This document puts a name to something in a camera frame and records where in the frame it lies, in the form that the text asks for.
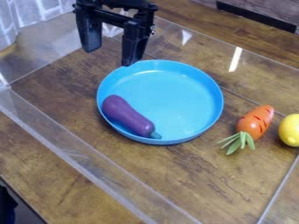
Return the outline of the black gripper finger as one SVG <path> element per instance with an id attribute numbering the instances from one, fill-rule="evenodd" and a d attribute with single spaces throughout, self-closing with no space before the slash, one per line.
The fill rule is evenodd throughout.
<path id="1" fill-rule="evenodd" d="M 102 47 L 102 24 L 91 11 L 82 8 L 75 11 L 82 48 L 91 53 Z"/>
<path id="2" fill-rule="evenodd" d="M 124 67 L 130 67 L 143 58 L 148 38 L 147 27 L 140 21 L 128 21 L 124 24 L 122 45 L 122 65 Z"/>

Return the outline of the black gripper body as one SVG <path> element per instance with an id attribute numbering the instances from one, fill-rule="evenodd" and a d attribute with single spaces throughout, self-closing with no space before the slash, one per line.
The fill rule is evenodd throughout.
<path id="1" fill-rule="evenodd" d="M 151 0 L 76 0 L 75 15 L 78 8 L 91 11 L 102 25 L 114 25 L 124 30 L 128 21 L 140 21 L 147 27 L 150 36 L 155 32 L 155 13 L 159 7 Z"/>

